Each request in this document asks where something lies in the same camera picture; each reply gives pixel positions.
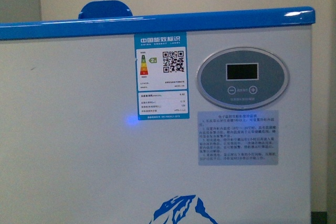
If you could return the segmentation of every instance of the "instruction sticker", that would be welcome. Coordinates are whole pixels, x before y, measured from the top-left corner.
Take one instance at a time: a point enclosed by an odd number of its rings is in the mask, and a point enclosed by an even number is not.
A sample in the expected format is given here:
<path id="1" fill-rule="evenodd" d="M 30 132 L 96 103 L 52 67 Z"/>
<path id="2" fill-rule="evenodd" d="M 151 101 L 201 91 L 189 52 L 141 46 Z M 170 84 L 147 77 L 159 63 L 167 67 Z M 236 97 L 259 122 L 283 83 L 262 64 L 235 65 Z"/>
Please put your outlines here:
<path id="1" fill-rule="evenodd" d="M 277 165 L 278 111 L 199 112 L 199 165 Z"/>
<path id="2" fill-rule="evenodd" d="M 188 119 L 186 33 L 134 35 L 138 119 Z"/>

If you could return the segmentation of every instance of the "energy rating chart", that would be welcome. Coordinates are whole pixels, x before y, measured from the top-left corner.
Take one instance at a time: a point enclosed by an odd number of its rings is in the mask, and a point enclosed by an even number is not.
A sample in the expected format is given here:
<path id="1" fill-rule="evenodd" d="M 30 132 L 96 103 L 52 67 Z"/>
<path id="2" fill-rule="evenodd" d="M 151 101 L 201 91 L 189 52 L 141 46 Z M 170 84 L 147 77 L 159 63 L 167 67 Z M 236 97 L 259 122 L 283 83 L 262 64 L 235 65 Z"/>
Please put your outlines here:
<path id="1" fill-rule="evenodd" d="M 134 36 L 138 119 L 188 119 L 186 33 Z"/>

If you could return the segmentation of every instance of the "instruction label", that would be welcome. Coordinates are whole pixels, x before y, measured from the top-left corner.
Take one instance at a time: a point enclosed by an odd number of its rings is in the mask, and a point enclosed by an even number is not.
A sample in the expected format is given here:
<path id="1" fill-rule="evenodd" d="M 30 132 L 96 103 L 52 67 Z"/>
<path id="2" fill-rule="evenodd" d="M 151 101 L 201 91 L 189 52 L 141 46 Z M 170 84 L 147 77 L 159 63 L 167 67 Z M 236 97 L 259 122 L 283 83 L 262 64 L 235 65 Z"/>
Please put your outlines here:
<path id="1" fill-rule="evenodd" d="M 278 111 L 199 112 L 199 165 L 277 165 Z"/>
<path id="2" fill-rule="evenodd" d="M 134 35 L 138 119 L 188 119 L 186 33 Z"/>

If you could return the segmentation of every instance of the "display screen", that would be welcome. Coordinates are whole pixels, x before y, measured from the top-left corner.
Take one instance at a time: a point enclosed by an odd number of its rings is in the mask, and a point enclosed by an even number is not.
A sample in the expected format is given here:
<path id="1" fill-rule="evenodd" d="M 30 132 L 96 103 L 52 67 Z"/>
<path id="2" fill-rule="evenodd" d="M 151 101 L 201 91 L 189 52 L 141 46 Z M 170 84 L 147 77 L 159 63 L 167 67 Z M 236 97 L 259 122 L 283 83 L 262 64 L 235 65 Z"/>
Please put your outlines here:
<path id="1" fill-rule="evenodd" d="M 258 63 L 233 63 L 226 64 L 226 80 L 258 80 Z"/>

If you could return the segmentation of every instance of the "blue mountain graphic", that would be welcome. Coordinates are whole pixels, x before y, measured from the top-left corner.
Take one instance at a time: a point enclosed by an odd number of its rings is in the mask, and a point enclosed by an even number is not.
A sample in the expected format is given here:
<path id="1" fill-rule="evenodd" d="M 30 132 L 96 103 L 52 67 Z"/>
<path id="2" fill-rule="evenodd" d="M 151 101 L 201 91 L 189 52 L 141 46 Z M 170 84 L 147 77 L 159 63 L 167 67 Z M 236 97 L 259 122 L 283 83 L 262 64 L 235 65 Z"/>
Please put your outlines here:
<path id="1" fill-rule="evenodd" d="M 195 219 L 202 219 L 205 224 L 218 224 L 206 211 L 203 201 L 196 195 L 176 196 L 162 204 L 155 211 L 149 224 L 178 224 L 181 220 L 187 223 Z"/>

